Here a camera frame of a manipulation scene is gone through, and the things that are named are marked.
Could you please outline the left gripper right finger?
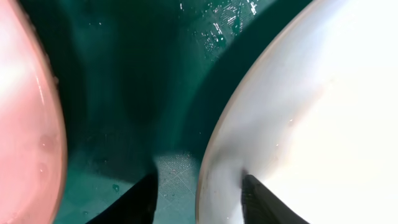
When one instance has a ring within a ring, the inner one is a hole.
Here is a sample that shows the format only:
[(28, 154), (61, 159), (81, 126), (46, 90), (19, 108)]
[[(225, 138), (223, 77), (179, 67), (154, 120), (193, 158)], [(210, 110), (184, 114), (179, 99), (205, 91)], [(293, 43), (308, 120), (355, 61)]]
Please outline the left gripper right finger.
[(241, 205), (245, 224), (309, 224), (251, 174), (242, 179)]

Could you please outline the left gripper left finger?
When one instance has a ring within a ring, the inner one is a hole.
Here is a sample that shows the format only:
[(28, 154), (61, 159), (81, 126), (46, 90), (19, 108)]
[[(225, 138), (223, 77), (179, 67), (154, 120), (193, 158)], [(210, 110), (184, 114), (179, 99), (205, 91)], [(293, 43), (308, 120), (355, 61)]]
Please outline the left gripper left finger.
[(146, 175), (87, 224), (153, 224), (158, 181), (158, 173)]

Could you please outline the light blue plate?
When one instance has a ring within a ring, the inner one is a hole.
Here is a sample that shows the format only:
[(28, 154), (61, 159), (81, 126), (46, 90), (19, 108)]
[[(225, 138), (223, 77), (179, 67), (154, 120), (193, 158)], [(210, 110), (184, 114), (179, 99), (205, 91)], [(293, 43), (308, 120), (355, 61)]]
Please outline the light blue plate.
[(309, 223), (397, 222), (397, 0), (313, 1), (223, 110), (197, 223), (244, 223), (253, 175)]

